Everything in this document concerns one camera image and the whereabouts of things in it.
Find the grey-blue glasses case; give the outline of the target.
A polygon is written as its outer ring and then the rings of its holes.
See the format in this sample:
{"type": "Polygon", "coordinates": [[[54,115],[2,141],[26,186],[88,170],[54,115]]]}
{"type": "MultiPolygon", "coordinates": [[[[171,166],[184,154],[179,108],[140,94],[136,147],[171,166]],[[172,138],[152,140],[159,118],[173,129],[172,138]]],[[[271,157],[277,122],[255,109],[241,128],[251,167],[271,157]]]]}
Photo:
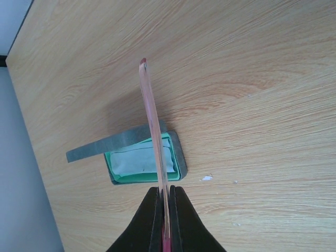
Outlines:
{"type": "MultiPolygon", "coordinates": [[[[167,179],[180,181],[187,175],[187,165],[176,131],[168,130],[160,120],[167,179]]],[[[133,184],[157,182],[157,169],[150,129],[147,124],[77,147],[66,153],[74,162],[104,155],[111,182],[133,184]]]]}

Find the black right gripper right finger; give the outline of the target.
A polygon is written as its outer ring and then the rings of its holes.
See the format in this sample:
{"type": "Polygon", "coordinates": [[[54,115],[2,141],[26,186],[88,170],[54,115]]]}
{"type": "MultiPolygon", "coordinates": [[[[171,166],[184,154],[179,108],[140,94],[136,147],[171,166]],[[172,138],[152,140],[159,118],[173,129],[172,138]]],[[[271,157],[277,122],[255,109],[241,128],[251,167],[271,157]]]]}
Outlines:
{"type": "Polygon", "coordinates": [[[225,251],[202,223],[181,186],[170,187],[171,251],[225,251]]]}

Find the pink sunglasses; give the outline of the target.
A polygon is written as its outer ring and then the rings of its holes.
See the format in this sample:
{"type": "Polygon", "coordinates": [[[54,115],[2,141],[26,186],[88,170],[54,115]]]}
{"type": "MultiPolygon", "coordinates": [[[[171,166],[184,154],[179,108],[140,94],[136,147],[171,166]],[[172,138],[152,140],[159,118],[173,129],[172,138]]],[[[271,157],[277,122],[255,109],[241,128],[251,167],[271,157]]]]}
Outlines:
{"type": "Polygon", "coordinates": [[[170,209],[169,209],[169,189],[167,184],[168,180],[167,180],[166,160],[163,152],[161,129],[156,111],[151,86],[151,79],[146,58],[143,58],[140,61],[139,76],[140,76],[142,97],[145,105],[146,116],[148,118],[148,124],[153,143],[160,197],[163,200],[163,210],[164,210],[163,235],[162,235],[163,251],[171,251],[172,250],[171,221],[170,221],[170,209]]]}

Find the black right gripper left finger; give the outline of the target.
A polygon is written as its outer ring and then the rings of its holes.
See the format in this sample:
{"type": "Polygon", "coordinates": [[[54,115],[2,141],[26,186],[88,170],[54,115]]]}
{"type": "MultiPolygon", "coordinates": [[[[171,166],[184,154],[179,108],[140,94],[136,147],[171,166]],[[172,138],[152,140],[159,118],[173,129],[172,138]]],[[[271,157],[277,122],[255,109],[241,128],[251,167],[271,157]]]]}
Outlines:
{"type": "Polygon", "coordinates": [[[127,228],[107,251],[162,251],[162,225],[159,189],[151,187],[127,228]]]}

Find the blue cleaning cloth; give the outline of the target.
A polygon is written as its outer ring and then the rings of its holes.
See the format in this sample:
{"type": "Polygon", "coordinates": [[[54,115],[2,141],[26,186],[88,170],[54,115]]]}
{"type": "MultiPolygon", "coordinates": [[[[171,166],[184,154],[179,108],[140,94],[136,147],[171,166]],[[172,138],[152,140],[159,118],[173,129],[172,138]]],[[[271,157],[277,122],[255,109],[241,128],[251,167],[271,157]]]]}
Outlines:
{"type": "Polygon", "coordinates": [[[109,159],[111,171],[115,175],[128,176],[157,172],[151,140],[112,151],[109,159]]]}

